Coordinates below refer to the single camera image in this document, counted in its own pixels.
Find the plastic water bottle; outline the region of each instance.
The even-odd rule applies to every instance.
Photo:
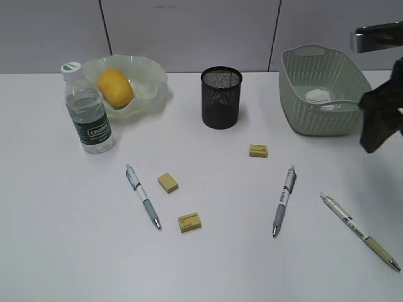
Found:
[[[99,92],[84,77],[80,63],[62,66],[65,104],[85,151],[101,153],[115,144]]]

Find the woven basket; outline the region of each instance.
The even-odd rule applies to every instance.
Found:
[[[304,45],[281,55],[280,100],[290,126],[299,134],[333,136],[349,133],[362,120],[357,107],[371,85],[358,66],[339,50]],[[312,104],[305,93],[326,90],[330,103]]]

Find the yellow fruit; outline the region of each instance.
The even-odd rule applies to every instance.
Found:
[[[133,89],[125,75],[117,69],[106,69],[98,78],[98,89],[115,107],[126,106],[133,98]]]

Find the black mesh pen holder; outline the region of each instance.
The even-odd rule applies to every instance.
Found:
[[[213,129],[228,129],[238,120],[242,74],[216,66],[201,74],[201,119]]]

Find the ballpoint pen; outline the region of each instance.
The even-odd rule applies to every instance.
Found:
[[[159,223],[157,213],[154,211],[151,201],[147,193],[144,191],[144,188],[141,185],[139,178],[137,177],[133,168],[129,164],[126,165],[126,177],[129,183],[132,185],[133,190],[137,192],[141,201],[143,202],[144,208],[147,211],[147,214],[150,216],[151,221],[155,224],[157,229],[160,230],[161,224]]]
[[[295,184],[295,180],[297,179],[297,175],[295,173],[294,166],[288,170],[287,177],[285,178],[285,184],[283,188],[283,192],[281,193],[280,203],[277,206],[275,220],[273,222],[273,237],[276,237],[278,232],[281,229],[281,224],[283,223],[285,209],[287,207],[288,199],[292,192],[292,189]]]
[[[371,236],[368,236],[362,229],[356,225],[352,217],[337,203],[333,198],[321,193],[323,202],[336,214],[357,236],[365,242],[370,249],[372,249],[388,266],[395,271],[400,272],[400,267],[393,259],[393,257]]]

